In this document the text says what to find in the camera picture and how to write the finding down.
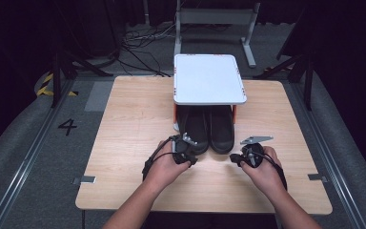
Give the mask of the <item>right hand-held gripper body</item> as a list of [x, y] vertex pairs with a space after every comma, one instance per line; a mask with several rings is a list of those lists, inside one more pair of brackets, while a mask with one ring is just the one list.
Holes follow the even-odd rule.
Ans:
[[242, 145], [242, 156], [245, 162], [252, 168], [257, 168], [264, 159], [273, 163], [270, 156], [264, 153], [261, 142], [273, 139], [272, 136], [250, 136], [240, 142]]

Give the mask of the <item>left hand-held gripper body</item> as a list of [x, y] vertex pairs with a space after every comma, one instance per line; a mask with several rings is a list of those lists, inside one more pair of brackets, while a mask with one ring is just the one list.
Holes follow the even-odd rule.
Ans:
[[192, 156], [191, 151], [197, 145], [187, 133], [173, 137], [172, 156], [176, 164], [182, 164], [188, 161], [187, 156]]

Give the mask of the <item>black slipper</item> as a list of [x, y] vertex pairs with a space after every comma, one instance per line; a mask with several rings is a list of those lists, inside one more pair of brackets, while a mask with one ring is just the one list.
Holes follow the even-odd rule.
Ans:
[[205, 109], [202, 106], [178, 106], [177, 124], [180, 134], [187, 133], [196, 142], [193, 155], [201, 155], [209, 148]]
[[212, 149], [218, 154], [227, 154], [234, 147], [233, 111], [230, 105], [210, 108], [209, 138]]

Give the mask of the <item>white shoe rack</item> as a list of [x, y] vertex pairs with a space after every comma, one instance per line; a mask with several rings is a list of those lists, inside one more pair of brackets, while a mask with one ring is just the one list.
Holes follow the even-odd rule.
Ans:
[[235, 57], [230, 54], [177, 54], [173, 59], [173, 127], [177, 105], [241, 105], [247, 101]]

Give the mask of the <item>person's right hand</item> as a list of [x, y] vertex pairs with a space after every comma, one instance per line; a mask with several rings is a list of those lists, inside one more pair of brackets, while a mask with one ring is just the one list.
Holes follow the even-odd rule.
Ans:
[[242, 162], [241, 168], [266, 197], [269, 198], [277, 196], [279, 193], [286, 193], [277, 170], [270, 162], [262, 162], [257, 168], [252, 168], [245, 162]]

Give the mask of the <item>person's left hand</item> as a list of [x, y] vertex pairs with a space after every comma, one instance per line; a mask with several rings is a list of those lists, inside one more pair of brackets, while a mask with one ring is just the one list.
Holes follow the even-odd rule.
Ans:
[[158, 148], [159, 150], [154, 157], [154, 163], [143, 181], [153, 193], [162, 192], [191, 166], [189, 161], [181, 164], [175, 163], [170, 141], [161, 141], [158, 144]]

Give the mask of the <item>black tripod stand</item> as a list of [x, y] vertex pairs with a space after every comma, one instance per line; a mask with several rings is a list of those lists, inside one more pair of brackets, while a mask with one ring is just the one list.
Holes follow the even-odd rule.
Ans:
[[95, 67], [87, 60], [84, 60], [71, 52], [59, 49], [52, 59], [53, 99], [51, 106], [53, 108], [55, 108], [59, 104], [63, 94], [61, 89], [61, 73], [65, 75], [66, 79], [75, 79], [78, 76], [76, 67], [73, 65], [73, 62], [78, 63], [83, 68], [95, 73], [98, 76], [112, 76], [111, 73], [106, 73], [100, 70], [98, 67]]
[[270, 68], [263, 74], [254, 76], [254, 79], [267, 79], [287, 67], [292, 67], [287, 76], [289, 82], [299, 82], [302, 77], [305, 77], [303, 100], [307, 110], [310, 111], [312, 109], [311, 94], [314, 74], [314, 61], [311, 54], [293, 56], [277, 66]]

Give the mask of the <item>grey metal stand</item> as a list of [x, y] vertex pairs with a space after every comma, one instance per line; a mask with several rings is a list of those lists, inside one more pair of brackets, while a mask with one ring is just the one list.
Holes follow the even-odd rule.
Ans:
[[256, 63], [251, 48], [251, 38], [254, 32], [256, 19], [259, 13], [260, 3], [254, 3], [251, 9], [234, 10], [234, 9], [186, 9], [182, 7], [181, 0], [176, 0], [175, 13], [175, 41], [173, 54], [181, 53], [182, 24], [218, 24], [218, 25], [247, 25], [248, 30], [244, 37], [240, 39], [243, 52], [245, 53], [248, 66], [255, 68]]

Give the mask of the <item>yellow black hazard tape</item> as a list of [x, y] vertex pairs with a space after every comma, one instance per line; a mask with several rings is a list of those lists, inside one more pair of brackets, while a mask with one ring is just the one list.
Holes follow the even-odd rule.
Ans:
[[[51, 80], [53, 79], [53, 73], [49, 73], [43, 80], [42, 85], [40, 86], [40, 88], [37, 90], [36, 95], [49, 95], [49, 96], [54, 96], [54, 92], [53, 91], [49, 91], [48, 90], [48, 86], [51, 82]], [[69, 96], [78, 96], [79, 92], [77, 91], [70, 91], [68, 93]]]

